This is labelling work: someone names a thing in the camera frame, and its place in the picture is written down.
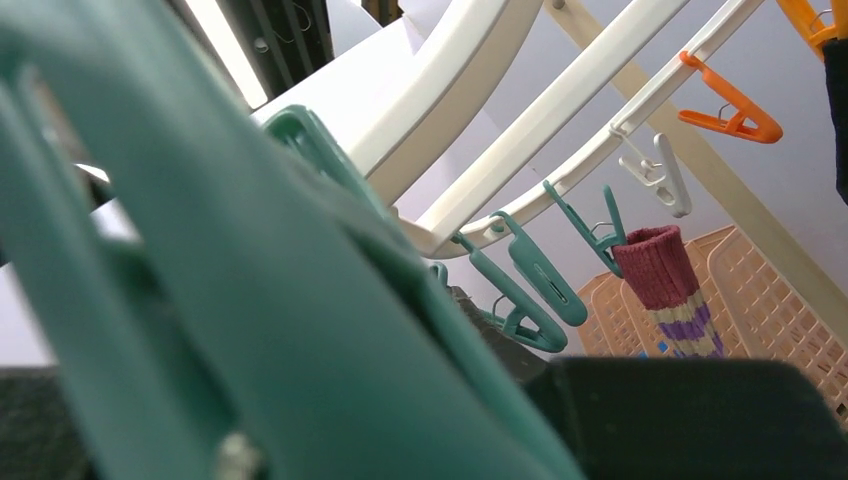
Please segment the black sock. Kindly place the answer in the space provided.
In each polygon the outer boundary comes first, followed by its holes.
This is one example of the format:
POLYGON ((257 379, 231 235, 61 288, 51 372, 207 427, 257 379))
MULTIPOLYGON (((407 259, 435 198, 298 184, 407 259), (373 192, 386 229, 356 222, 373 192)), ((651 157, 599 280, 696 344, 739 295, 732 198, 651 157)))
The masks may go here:
POLYGON ((847 203, 847 40, 827 42, 822 53, 834 128, 836 190, 847 203))

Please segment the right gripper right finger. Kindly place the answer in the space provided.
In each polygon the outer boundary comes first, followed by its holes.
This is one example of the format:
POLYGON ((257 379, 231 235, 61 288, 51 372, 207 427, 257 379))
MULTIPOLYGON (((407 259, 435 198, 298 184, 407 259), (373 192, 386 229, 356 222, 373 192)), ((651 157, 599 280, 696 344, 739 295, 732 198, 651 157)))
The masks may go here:
POLYGON ((590 479, 843 479, 822 395, 776 361, 569 358, 525 392, 590 479))

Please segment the maroon beige sock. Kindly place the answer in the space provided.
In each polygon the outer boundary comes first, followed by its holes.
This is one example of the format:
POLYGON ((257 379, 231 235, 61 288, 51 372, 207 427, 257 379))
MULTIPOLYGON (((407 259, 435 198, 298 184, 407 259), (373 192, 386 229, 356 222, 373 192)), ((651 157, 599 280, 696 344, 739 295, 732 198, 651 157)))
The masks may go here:
POLYGON ((632 231, 612 254, 622 278, 674 351, 682 357, 725 356, 678 226, 632 231))

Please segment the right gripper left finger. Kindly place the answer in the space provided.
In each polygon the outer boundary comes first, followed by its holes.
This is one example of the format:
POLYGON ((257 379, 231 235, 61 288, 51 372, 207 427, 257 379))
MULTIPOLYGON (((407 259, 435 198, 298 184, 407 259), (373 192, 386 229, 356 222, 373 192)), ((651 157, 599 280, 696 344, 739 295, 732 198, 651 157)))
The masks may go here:
POLYGON ((93 477, 54 367, 1 370, 1 477, 93 477))

